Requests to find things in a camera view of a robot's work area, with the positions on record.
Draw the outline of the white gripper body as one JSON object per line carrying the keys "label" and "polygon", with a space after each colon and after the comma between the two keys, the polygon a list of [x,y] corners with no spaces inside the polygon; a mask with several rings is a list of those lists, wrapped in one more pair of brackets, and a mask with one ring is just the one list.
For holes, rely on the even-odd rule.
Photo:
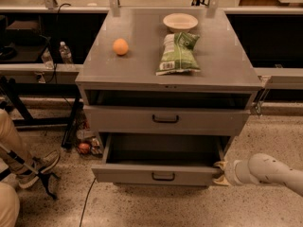
{"label": "white gripper body", "polygon": [[250,171],[247,160],[228,162],[224,170],[224,176],[232,185],[251,183]]}

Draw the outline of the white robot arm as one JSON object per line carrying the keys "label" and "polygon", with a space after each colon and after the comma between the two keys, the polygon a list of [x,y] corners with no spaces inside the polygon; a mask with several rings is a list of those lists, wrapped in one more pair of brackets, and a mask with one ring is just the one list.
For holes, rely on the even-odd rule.
{"label": "white robot arm", "polygon": [[268,154],[257,153],[248,160],[235,160],[232,163],[220,161],[214,166],[223,172],[212,179],[215,184],[281,185],[303,196],[303,171],[291,168]]}

